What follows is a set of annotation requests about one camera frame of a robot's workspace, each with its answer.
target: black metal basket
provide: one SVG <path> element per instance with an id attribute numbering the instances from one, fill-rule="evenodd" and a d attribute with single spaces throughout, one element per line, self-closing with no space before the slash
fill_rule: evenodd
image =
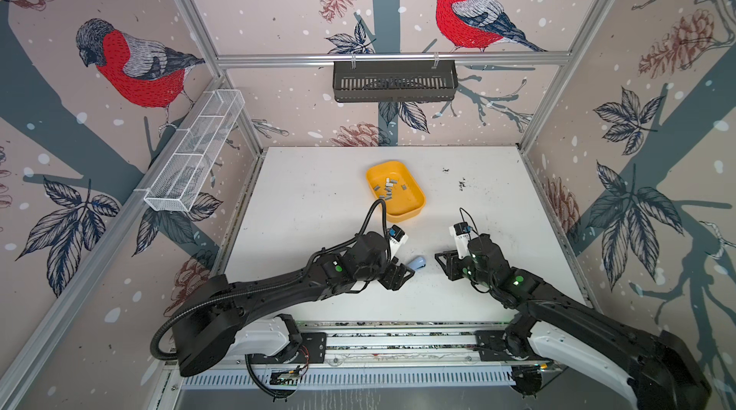
<path id="1" fill-rule="evenodd" d="M 454 60 L 335 62 L 335 101 L 449 102 L 455 99 L 458 73 Z"/>

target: yellow tray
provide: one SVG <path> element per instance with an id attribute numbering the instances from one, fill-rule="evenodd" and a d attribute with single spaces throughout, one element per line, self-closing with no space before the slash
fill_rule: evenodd
<path id="1" fill-rule="evenodd" d="M 427 203 L 427 199 L 417 181 L 409 173 L 409 169 L 397 160 L 368 169 L 366 180 L 373 191 L 373 196 L 378 199 L 379 196 L 386 195 L 387 177 L 397 180 L 398 183 L 391 189 L 391 200 L 386 201 L 386 220 L 398 223 L 417 216 Z M 376 186 L 380 187 L 378 191 L 373 189 Z"/>

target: red breast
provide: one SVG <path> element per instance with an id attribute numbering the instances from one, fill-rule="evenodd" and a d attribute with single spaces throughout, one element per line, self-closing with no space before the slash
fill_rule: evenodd
<path id="1" fill-rule="evenodd" d="M 130 49 L 120 31 L 115 30 L 105 36 L 102 47 L 107 64 L 97 66 L 97 69 L 130 103 L 148 108 L 167 107 L 184 88 L 184 70 L 152 81 L 125 74 L 123 67 L 130 59 Z"/>
<path id="2" fill-rule="evenodd" d="M 458 47 L 486 48 L 503 36 L 465 24 L 453 12 L 452 4 L 462 0 L 437 0 L 437 27 Z"/>

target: blue object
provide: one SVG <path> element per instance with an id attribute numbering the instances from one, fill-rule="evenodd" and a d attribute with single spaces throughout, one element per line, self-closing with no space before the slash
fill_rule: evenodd
<path id="1" fill-rule="evenodd" d="M 409 264 L 406 266 L 412 268 L 415 271 L 418 271 L 419 269 L 427 266 L 427 261 L 424 259 L 424 257 L 419 256 L 410 261 Z"/>

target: white spot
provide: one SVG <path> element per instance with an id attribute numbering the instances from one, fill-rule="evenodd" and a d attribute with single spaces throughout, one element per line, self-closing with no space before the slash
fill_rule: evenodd
<path id="1" fill-rule="evenodd" d="M 120 308 L 111 309 L 109 313 L 105 314 L 105 322 L 112 324 L 118 321 L 120 317 Z"/>
<path id="2" fill-rule="evenodd" d="M 665 277 L 665 270 L 662 268 L 657 268 L 654 270 L 656 275 L 654 276 L 654 282 L 657 283 L 658 286 L 664 286 L 667 282 L 667 277 Z"/>
<path id="3" fill-rule="evenodd" d="M 143 376 L 141 377 L 141 386 L 146 384 L 146 382 L 153 376 L 154 372 L 158 368 L 158 360 L 151 361 L 151 365 L 148 366 L 148 369 L 146 369 L 146 372 L 143 373 Z"/>

